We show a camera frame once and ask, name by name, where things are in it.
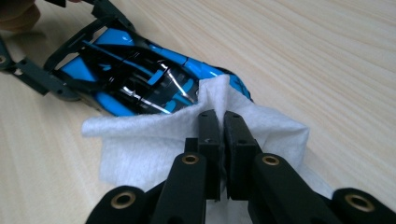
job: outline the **blue toy car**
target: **blue toy car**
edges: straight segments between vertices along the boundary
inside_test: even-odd
[[[84,100],[115,116],[173,113],[197,103],[200,79],[223,74],[250,99],[235,74],[152,43],[107,0],[93,5],[92,15],[97,20],[55,51],[44,69],[28,59],[3,67],[0,64],[0,69],[18,73],[17,78],[42,94],[51,91],[64,100]],[[78,56],[58,68],[71,53]]]

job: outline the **paper towel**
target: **paper towel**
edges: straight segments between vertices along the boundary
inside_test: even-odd
[[[146,191],[166,179],[187,137],[198,137],[197,117],[215,109],[220,125],[226,110],[241,115],[264,152],[303,162],[309,129],[278,111],[255,105],[229,85],[228,76],[200,81],[199,103],[172,115],[100,117],[83,123],[82,133],[103,140],[100,177],[115,186]],[[247,203],[223,199],[207,206],[206,223],[249,223]]]

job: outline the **human hand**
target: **human hand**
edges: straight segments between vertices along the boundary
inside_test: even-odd
[[[35,0],[1,0],[0,30],[22,32],[32,29],[40,18]]]

